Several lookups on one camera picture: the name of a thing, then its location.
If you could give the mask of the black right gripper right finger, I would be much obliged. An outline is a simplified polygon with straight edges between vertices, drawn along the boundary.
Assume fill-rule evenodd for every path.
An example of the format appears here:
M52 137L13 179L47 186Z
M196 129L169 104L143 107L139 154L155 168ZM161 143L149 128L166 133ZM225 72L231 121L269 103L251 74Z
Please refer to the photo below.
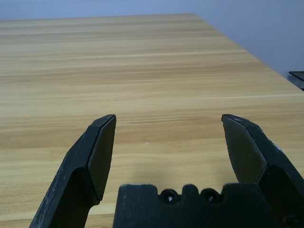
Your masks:
M283 227L304 226L304 179L283 151L255 123L221 118L229 159L240 183L255 183Z

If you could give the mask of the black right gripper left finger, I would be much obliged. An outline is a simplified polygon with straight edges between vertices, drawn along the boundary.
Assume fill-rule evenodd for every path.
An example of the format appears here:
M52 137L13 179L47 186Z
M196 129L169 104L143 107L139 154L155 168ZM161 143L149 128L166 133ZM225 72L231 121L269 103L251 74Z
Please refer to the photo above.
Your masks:
M66 153L31 224L32 228L83 228L105 192L116 116L94 120Z

